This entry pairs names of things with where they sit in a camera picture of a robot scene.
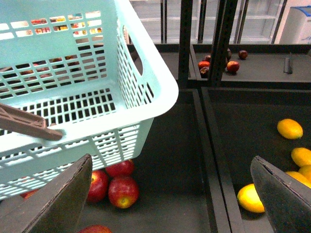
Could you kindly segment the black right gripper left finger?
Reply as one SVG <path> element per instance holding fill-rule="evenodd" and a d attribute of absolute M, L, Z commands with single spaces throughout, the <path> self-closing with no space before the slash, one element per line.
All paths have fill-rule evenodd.
<path fill-rule="evenodd" d="M 91 183 L 92 158 L 84 155 L 32 196 L 0 216 L 2 233 L 73 233 Z"/>

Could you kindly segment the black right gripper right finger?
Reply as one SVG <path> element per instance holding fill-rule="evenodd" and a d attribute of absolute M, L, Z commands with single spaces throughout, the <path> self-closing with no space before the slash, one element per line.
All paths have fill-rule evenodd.
<path fill-rule="evenodd" d="M 309 233 L 311 189 L 259 156 L 250 172 L 273 231 Z"/>

